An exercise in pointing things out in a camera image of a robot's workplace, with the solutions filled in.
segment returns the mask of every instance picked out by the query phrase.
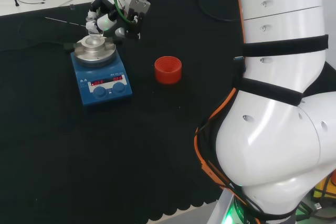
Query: red cup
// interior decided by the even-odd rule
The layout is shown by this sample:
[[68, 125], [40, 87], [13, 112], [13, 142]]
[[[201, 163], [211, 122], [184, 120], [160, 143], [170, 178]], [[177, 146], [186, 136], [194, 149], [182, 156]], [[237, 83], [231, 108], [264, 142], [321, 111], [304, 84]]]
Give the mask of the red cup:
[[182, 77], [182, 63], [172, 56], [163, 56], [156, 60], [155, 78], [162, 84], [178, 83]]

